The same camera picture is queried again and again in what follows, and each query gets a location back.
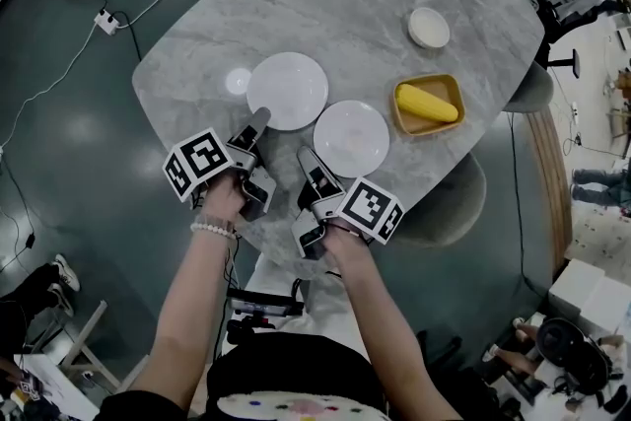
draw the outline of plate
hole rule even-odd
[[[389,145],[384,117],[363,102],[333,104],[315,124],[315,152],[341,177],[375,171],[386,159]]]
[[[412,12],[407,29],[414,42],[430,49],[438,49],[450,41],[450,26],[447,21],[441,14],[428,7],[421,7]]]
[[[260,107],[270,110],[270,128],[298,130],[324,109],[328,80],[312,58],[301,53],[278,53],[258,64],[246,93],[252,112]]]

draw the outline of gray pants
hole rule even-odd
[[[590,204],[601,205],[602,207],[619,206],[620,192],[625,178],[626,173],[610,174],[605,171],[574,171],[574,182],[576,184],[595,182],[606,186],[606,189],[594,191],[574,186],[572,188],[572,198]]]

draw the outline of yellow rectangular dish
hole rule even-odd
[[[453,105],[457,109],[456,121],[444,123],[401,110],[396,103],[396,89],[403,84],[423,90]],[[464,121],[464,103],[462,102],[460,87],[454,76],[449,74],[417,76],[401,81],[392,91],[392,109],[396,123],[408,135],[428,135],[442,132],[455,128]]]

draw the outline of white bracelet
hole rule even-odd
[[[237,236],[232,232],[228,232],[225,228],[215,227],[214,225],[206,225],[204,223],[192,223],[190,225],[190,231],[195,232],[195,230],[205,230],[207,232],[212,232],[213,234],[217,234],[220,236],[227,237],[228,239],[236,239]]]

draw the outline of yellow corn cob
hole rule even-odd
[[[453,105],[407,84],[397,87],[396,103],[401,109],[417,116],[444,122],[457,120],[457,109]]]

